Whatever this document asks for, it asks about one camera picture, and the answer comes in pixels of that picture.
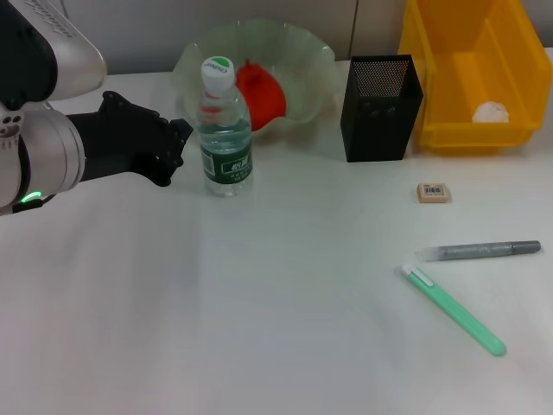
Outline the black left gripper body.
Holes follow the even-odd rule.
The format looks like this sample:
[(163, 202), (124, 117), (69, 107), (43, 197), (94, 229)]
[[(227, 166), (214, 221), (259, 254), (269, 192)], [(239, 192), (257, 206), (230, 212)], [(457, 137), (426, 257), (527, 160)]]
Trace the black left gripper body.
[(156, 158), (176, 153), (169, 120), (113, 91), (103, 93), (97, 111), (68, 118), (84, 147), (82, 182), (129, 172), (155, 184)]

